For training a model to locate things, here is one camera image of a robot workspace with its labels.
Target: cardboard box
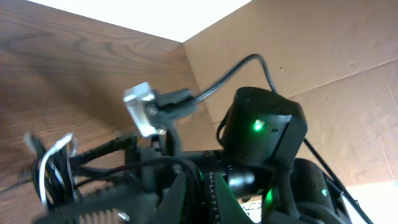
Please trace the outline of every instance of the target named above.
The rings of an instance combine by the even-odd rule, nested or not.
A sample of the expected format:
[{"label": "cardboard box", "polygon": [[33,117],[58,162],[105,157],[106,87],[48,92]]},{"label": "cardboard box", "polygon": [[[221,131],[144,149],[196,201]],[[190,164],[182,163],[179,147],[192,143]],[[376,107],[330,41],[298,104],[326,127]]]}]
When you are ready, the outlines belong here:
[{"label": "cardboard box", "polygon": [[[397,12],[393,0],[252,1],[184,46],[201,89],[246,55],[263,55],[279,93],[302,104],[308,139],[345,184],[396,180]],[[215,125],[241,86],[269,89],[258,62],[206,100]],[[306,149],[298,155],[314,160]]]}]

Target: wood grain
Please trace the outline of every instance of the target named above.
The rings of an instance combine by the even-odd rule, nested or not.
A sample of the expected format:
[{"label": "wood grain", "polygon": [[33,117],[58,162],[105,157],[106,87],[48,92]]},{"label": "wood grain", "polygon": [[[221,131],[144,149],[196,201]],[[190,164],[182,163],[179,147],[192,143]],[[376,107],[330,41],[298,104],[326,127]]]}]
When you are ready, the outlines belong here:
[{"label": "wood grain", "polygon": [[[125,89],[150,82],[161,93],[198,91],[178,42],[22,0],[0,0],[0,29],[0,188],[33,160],[26,131],[47,146],[74,131],[85,151],[134,129]],[[178,130],[185,150],[217,147],[204,105]],[[116,154],[96,165],[119,161]],[[0,207],[0,223],[30,223],[43,212],[30,184],[2,195]]]}]

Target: green led indicator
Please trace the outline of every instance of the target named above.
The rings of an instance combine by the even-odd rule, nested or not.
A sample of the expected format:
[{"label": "green led indicator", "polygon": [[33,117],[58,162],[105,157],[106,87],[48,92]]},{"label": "green led indicator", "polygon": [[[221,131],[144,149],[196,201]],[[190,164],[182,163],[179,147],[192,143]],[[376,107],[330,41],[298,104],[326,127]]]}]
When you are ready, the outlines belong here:
[{"label": "green led indicator", "polygon": [[274,193],[273,190],[270,189],[266,195],[265,203],[266,205],[272,204],[272,201],[274,200]]},{"label": "green led indicator", "polygon": [[254,125],[253,125],[253,129],[255,130],[255,131],[260,131],[261,129],[262,129],[262,127],[264,126],[264,123],[265,122],[263,122],[263,121],[261,121],[261,120],[256,120],[256,122],[254,123]]},{"label": "green led indicator", "polygon": [[323,196],[327,196],[328,195],[328,190],[327,189],[323,189],[322,190],[322,194],[323,194]]}]

